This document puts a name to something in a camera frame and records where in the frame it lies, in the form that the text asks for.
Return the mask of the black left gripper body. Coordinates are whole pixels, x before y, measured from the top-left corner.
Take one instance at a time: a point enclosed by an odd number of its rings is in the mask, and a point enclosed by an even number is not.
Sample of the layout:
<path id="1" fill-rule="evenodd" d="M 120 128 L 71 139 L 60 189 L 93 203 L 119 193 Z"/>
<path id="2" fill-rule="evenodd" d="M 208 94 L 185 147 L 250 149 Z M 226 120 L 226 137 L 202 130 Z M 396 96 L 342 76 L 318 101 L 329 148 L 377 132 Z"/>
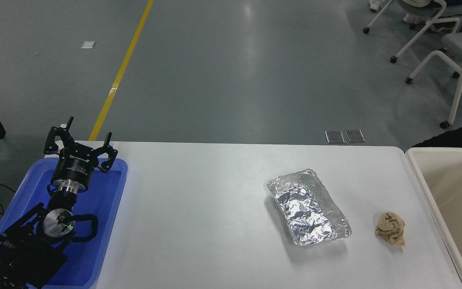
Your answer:
<path id="1" fill-rule="evenodd" d="M 61 181 L 73 181 L 82 186 L 90 185 L 97 166 L 97 158 L 88 146 L 65 147 L 59 152 L 59 162 L 50 183 L 59 186 Z"/>

